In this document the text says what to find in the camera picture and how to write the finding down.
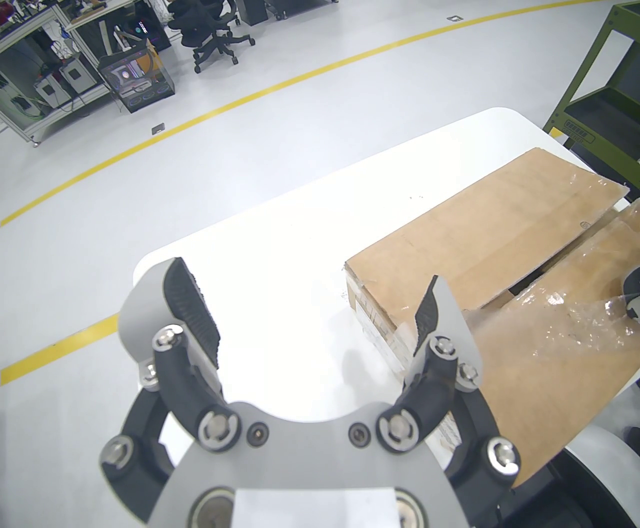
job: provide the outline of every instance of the box flap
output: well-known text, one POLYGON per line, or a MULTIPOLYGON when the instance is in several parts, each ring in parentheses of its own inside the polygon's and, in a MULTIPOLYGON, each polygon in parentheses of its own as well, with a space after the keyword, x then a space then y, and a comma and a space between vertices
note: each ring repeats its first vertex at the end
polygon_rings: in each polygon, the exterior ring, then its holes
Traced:
POLYGON ((396 326, 412 321, 433 275, 446 277, 460 308, 472 310, 551 258, 627 190, 535 148, 347 265, 396 326))

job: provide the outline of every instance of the silver metal plate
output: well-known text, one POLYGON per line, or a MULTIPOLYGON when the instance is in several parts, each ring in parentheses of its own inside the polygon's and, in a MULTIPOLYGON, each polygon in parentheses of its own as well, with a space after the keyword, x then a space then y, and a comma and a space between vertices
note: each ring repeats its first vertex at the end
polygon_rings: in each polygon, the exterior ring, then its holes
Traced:
POLYGON ((230 407, 242 420, 238 443, 223 453, 208 452, 194 443, 169 478, 150 527, 185 526, 203 493, 227 487, 236 491, 400 488, 421 504, 428 526, 468 528, 451 485, 424 442, 408 453, 392 454, 375 437, 363 449, 349 441, 354 422, 375 431, 387 403, 372 403, 336 420, 314 423, 275 418, 248 403, 230 407), (246 430, 254 422, 269 428, 262 447, 246 441, 246 430))

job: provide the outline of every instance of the green metal cart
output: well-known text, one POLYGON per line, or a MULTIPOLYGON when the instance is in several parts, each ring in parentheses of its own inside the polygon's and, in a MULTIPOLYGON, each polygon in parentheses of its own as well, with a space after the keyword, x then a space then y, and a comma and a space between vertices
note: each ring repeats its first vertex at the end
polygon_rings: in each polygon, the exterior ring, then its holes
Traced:
POLYGON ((640 188, 640 1, 617 4, 543 130, 568 136, 640 188), (603 88, 572 100, 611 31, 633 40, 603 88))

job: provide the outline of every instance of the clear plastic wrap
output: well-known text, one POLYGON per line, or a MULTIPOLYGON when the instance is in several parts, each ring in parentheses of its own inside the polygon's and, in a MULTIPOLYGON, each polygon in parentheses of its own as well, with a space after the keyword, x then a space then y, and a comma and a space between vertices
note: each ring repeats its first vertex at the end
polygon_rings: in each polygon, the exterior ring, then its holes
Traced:
POLYGON ((577 303, 565 301, 559 292, 527 292, 482 320, 471 312, 466 316, 479 346, 491 349, 494 360, 640 350, 640 324, 627 315, 624 296, 577 303), (497 326, 500 343, 517 343, 517 352, 491 346, 497 326))

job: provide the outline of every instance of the electronic equipment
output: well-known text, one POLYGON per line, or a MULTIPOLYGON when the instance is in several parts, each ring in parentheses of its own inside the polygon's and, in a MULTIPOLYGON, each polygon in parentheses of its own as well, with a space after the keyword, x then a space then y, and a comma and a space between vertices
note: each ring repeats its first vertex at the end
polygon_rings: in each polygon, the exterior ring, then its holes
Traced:
POLYGON ((30 99, 5 76, 0 75, 0 108, 9 114, 11 120, 27 127, 44 117, 42 107, 44 105, 30 99))
POLYGON ((71 88, 57 70, 41 78, 33 87, 52 108, 59 108, 64 103, 73 99, 71 96, 73 88, 71 88))
POLYGON ((173 81, 148 39, 102 57, 98 70, 130 112, 175 93, 173 81))
POLYGON ((98 83, 93 68, 80 53, 64 60, 60 74, 77 93, 86 92, 98 83))

